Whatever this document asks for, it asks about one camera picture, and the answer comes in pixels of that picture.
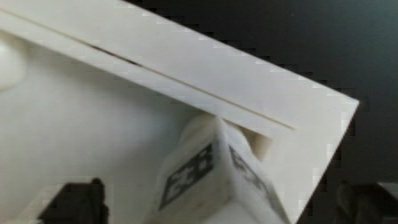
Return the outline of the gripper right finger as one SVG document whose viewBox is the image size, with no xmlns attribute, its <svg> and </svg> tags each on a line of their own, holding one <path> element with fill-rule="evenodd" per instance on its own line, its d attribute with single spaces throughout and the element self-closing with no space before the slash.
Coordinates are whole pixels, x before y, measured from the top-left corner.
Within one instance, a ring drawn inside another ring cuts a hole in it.
<svg viewBox="0 0 398 224">
<path fill-rule="evenodd" d="M 398 183 L 343 182 L 332 224 L 398 224 Z"/>
</svg>

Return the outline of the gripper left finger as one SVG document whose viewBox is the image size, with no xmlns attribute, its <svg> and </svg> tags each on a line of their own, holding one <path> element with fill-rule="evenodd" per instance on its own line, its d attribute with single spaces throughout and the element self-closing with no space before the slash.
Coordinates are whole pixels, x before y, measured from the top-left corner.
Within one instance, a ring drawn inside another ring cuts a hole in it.
<svg viewBox="0 0 398 224">
<path fill-rule="evenodd" d="M 99 178 L 89 183 L 68 183 L 39 213 L 43 224 L 108 224 L 105 184 Z"/>
</svg>

